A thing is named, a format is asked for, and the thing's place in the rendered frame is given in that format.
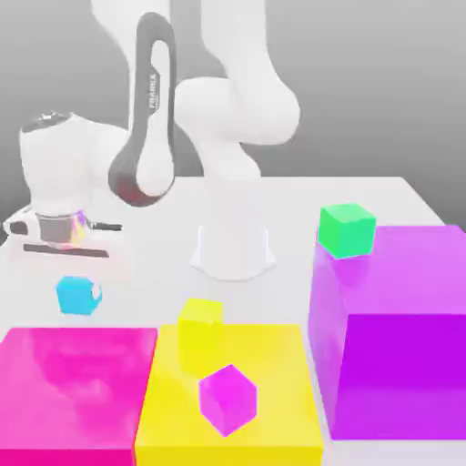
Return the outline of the small green cube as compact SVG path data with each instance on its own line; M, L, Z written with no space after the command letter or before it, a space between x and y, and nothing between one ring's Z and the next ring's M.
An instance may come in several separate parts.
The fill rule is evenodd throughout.
M357 203L322 207L317 240L333 258L368 255L373 248L376 217Z

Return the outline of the large yellow box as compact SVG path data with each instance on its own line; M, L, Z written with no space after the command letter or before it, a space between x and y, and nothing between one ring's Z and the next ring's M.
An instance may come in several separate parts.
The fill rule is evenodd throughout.
M199 411L198 382L229 364L257 386L258 414L223 437ZM197 373L181 366L177 326L161 326L135 449L137 466L320 466L299 326L224 324L214 364Z

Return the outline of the small magenta cube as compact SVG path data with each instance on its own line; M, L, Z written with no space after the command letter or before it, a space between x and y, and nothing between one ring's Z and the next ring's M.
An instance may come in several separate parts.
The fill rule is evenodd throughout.
M198 382L200 413L227 437L258 414L258 388L236 366L229 364Z

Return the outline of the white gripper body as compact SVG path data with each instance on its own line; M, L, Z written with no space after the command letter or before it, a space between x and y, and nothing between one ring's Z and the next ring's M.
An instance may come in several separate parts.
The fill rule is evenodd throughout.
M112 258L104 249L53 248L45 244L25 243L19 249L21 269L105 270Z

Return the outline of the large pink box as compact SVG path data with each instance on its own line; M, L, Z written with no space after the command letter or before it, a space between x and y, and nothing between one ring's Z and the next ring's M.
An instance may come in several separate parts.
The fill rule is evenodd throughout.
M136 466L155 328L12 328L0 342L0 466Z

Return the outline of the small yellow cube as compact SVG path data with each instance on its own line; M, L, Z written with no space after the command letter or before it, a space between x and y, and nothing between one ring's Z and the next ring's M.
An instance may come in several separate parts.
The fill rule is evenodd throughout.
M223 303L188 299L178 315L178 352L184 370L203 372L217 358L223 330Z

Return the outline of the large purple box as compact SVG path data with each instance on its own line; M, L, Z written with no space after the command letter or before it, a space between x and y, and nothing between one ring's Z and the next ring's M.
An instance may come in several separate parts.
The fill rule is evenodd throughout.
M466 232L381 226L346 259L316 246L308 334L333 439L466 440Z

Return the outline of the small blue cube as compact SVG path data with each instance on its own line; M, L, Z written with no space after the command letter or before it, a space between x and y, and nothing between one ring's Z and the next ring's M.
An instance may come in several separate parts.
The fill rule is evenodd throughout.
M58 304L63 314L91 315L103 298L102 289L87 277L65 276L56 284Z

